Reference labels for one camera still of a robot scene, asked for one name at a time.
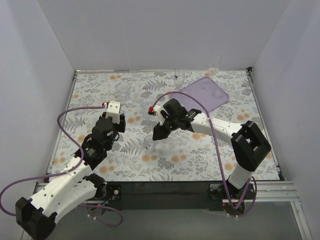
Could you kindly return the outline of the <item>small glass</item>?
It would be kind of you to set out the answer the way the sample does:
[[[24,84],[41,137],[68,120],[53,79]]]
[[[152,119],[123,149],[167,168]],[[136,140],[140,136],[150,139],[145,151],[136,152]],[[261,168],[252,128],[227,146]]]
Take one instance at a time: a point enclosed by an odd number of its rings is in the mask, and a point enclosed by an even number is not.
[[[153,151],[156,149],[157,142],[153,140],[152,135],[147,135],[144,138],[144,146],[146,150]]]
[[[190,101],[191,101],[191,99],[188,96],[182,95],[181,103],[182,103],[183,106],[185,106],[185,107],[188,106]]]

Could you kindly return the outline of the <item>champagne flute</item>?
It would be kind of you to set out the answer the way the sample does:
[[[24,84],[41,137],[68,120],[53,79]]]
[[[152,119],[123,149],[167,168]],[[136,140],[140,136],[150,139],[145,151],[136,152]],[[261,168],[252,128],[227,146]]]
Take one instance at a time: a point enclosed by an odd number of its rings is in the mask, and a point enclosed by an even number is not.
[[[174,85],[176,90],[180,90],[185,82],[185,70],[184,69],[176,69],[174,71]]]
[[[207,69],[208,79],[205,80],[205,82],[202,84],[202,88],[205,91],[211,91],[213,89],[213,86],[214,86],[213,77],[219,71],[221,60],[222,60],[222,52],[221,51],[214,52]]]

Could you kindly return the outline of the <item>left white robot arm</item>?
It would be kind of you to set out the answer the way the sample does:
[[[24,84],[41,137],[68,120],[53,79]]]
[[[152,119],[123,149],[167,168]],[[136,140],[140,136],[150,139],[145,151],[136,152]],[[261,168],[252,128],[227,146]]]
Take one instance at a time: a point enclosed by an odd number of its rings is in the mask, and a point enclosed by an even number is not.
[[[107,157],[107,152],[125,128],[123,113],[117,120],[102,114],[61,175],[54,177],[30,198],[21,197],[16,202],[18,225],[34,240],[45,240],[56,223],[82,202],[104,200],[107,182],[93,170]]]

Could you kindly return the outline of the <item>faceted glass edge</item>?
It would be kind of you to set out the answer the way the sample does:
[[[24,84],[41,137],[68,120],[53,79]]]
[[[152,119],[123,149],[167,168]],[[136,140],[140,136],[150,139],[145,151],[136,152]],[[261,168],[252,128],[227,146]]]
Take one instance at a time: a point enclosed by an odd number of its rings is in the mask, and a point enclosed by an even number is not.
[[[217,83],[217,88],[216,88],[216,91],[213,93],[213,96],[216,99],[223,98],[225,96],[226,87],[227,86],[225,83],[222,83],[222,82]]]

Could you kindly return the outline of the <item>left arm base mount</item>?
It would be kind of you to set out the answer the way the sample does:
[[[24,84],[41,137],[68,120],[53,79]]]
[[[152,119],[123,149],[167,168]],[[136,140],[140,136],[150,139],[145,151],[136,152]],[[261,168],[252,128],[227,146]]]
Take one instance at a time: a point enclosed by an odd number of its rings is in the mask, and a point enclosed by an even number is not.
[[[119,184],[106,185],[99,190],[98,193],[90,198],[86,204],[86,211],[89,215],[94,217],[103,216],[108,210],[105,208],[98,208],[96,206],[108,206],[109,202],[119,201],[121,199],[122,186]]]

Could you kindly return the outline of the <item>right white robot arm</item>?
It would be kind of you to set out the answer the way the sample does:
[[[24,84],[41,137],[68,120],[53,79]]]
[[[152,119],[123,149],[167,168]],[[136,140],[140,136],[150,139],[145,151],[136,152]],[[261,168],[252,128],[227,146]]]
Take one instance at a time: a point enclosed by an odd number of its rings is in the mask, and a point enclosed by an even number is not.
[[[232,146],[237,164],[226,180],[227,191],[231,197],[240,192],[272,149],[255,122],[248,120],[240,124],[209,118],[198,109],[186,110],[175,98],[163,106],[151,106],[148,114],[158,118],[158,123],[153,128],[154,141],[164,140],[172,131],[181,129],[210,137],[216,136]]]

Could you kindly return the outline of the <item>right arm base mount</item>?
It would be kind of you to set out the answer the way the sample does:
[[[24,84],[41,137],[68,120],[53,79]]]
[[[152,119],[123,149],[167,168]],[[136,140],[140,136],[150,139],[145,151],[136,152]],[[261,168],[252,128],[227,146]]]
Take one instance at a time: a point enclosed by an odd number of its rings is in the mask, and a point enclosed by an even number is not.
[[[257,197],[257,185],[249,183],[248,186],[244,184],[241,189],[237,189],[227,183],[227,187],[229,197],[227,196],[223,183],[210,184],[207,195],[211,200],[220,204],[218,207],[220,207],[228,217],[243,217],[253,208]]]

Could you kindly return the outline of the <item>ribbed tumbler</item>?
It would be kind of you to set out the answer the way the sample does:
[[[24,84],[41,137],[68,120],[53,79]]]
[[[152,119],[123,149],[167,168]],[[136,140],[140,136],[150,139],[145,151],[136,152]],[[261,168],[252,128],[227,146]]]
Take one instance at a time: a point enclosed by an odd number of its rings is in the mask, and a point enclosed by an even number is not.
[[[156,100],[153,97],[143,98],[140,103],[140,112],[141,113],[148,113],[149,108],[153,106],[155,101]]]

